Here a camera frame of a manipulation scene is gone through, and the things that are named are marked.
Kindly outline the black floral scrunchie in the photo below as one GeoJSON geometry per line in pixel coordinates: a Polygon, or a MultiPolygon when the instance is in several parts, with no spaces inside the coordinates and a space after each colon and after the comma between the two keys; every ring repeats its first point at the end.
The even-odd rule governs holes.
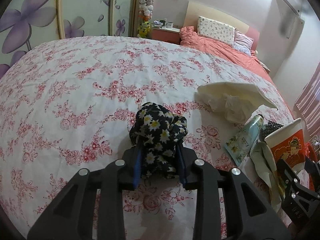
{"type": "Polygon", "coordinates": [[[131,142],[142,146],[141,177],[177,177],[174,150],[187,134],[185,117],[153,102],[143,104],[129,132],[131,142]]]}

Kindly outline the floral hand cream tube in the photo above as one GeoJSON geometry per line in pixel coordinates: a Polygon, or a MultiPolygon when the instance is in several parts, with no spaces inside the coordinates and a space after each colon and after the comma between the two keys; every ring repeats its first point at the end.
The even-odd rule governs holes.
{"type": "Polygon", "coordinates": [[[226,151],[236,166],[240,166],[244,158],[249,154],[263,124],[264,117],[261,114],[255,115],[238,133],[224,144],[226,151]]]}

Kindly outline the red white paper cup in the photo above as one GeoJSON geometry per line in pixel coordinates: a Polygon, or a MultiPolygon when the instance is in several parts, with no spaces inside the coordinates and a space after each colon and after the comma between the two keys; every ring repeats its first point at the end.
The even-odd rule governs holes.
{"type": "Polygon", "coordinates": [[[304,169],[304,134],[301,118],[269,134],[265,142],[276,164],[282,159],[296,174],[304,169]]]}

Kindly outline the black white woven pouch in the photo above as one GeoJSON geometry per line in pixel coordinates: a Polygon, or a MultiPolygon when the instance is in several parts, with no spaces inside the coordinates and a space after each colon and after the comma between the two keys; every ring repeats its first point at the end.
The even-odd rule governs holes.
{"type": "Polygon", "coordinates": [[[270,135],[271,133],[275,132],[276,130],[282,128],[284,125],[273,122],[273,121],[268,121],[267,124],[263,124],[260,133],[259,133],[259,140],[260,141],[265,141],[265,138],[270,135]]]}

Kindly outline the orange plastic laundry basket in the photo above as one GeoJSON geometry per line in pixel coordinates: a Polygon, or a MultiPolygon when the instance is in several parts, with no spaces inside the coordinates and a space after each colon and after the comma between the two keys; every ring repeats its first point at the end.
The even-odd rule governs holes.
{"type": "Polygon", "coordinates": [[[309,174],[309,189],[319,193],[319,162],[313,146],[307,142],[304,145],[305,166],[304,169],[309,174]]]}

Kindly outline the floral pink white tablecloth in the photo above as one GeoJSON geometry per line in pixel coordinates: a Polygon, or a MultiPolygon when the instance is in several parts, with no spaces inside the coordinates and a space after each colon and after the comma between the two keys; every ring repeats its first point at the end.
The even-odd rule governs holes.
{"type": "Polygon", "coordinates": [[[188,122],[185,145],[222,170],[234,162],[224,144],[241,127],[196,98],[216,82],[253,83],[275,108],[265,120],[293,116],[269,76],[175,44],[86,36],[47,42],[1,78],[1,207],[22,236],[81,168],[104,168],[131,146],[140,106],[162,105],[188,122]]]}

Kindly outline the pink striped curtain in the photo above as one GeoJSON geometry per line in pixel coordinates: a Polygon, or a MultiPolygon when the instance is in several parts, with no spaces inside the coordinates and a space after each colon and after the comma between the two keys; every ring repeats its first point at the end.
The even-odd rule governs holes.
{"type": "Polygon", "coordinates": [[[305,141],[319,136],[319,64],[293,106],[295,118],[301,118],[305,141]]]}

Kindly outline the bed with coral duvet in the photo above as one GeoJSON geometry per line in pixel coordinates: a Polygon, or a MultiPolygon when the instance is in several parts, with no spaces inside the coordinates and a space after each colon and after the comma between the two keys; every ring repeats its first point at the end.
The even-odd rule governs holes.
{"type": "Polygon", "coordinates": [[[274,84],[253,51],[251,51],[251,55],[248,56],[247,54],[232,48],[228,44],[212,38],[199,36],[197,32],[194,31],[194,26],[181,28],[180,39],[180,45],[182,46],[194,48],[201,52],[209,53],[224,60],[230,61],[274,84]]]}

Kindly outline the pink left nightstand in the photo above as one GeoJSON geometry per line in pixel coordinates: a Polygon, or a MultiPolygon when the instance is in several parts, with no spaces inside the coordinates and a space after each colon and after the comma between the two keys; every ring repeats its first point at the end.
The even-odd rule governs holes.
{"type": "Polygon", "coordinates": [[[153,28],[151,31],[153,40],[180,44],[180,29],[177,28],[153,28]]]}

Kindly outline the pink striped pillow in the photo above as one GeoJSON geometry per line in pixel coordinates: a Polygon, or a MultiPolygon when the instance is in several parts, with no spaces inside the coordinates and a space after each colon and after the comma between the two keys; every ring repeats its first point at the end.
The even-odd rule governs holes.
{"type": "Polygon", "coordinates": [[[238,31],[238,29],[235,30],[235,36],[234,36],[234,44],[233,48],[235,50],[238,50],[248,56],[251,56],[251,50],[253,46],[254,40],[245,34],[238,31]]]}

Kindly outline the floral white pillow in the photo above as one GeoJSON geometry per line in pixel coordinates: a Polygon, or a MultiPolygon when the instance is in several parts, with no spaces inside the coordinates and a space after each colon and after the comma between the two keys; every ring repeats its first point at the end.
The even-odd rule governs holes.
{"type": "Polygon", "coordinates": [[[232,47],[234,44],[235,28],[231,25],[199,16],[197,20],[197,34],[223,42],[232,47]]]}

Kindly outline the white mug on nightstand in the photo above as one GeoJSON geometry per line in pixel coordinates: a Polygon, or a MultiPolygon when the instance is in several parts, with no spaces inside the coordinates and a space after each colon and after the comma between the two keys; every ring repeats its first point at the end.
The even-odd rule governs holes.
{"type": "Polygon", "coordinates": [[[165,27],[166,28],[173,28],[173,23],[172,22],[167,22],[166,24],[165,24],[165,27]]]}

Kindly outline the beige pink headboard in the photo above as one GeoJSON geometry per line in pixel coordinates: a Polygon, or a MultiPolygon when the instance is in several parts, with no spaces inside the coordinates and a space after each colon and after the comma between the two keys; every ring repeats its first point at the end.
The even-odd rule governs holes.
{"type": "Polygon", "coordinates": [[[225,12],[219,11],[215,8],[208,7],[204,4],[197,3],[194,1],[188,2],[187,12],[185,15],[183,26],[194,26],[197,30],[197,19],[199,16],[210,18],[212,20],[217,20],[219,22],[226,23],[238,29],[241,33],[252,38],[254,40],[252,49],[256,50],[259,42],[260,33],[252,26],[247,25],[245,22],[229,15],[225,12]]]}

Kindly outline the hanging plush toys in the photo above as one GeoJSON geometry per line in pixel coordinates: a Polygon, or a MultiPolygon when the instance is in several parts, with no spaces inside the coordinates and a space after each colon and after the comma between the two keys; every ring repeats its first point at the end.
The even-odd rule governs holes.
{"type": "Polygon", "coordinates": [[[137,37],[147,38],[151,31],[154,0],[139,0],[137,37]]]}

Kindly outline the sliding wardrobe with flower decals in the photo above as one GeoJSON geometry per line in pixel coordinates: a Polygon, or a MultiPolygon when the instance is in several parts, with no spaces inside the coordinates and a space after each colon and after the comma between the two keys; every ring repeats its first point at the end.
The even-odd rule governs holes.
{"type": "Polygon", "coordinates": [[[132,36],[136,0],[1,0],[1,74],[53,40],[132,36]]]}

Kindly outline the white air conditioner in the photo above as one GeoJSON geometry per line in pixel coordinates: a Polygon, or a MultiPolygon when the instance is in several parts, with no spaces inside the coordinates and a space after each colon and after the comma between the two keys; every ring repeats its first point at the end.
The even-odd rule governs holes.
{"type": "Polygon", "coordinates": [[[293,13],[297,16],[300,17],[302,14],[302,9],[303,9],[303,2],[302,0],[283,0],[288,7],[293,11],[293,13]]]}

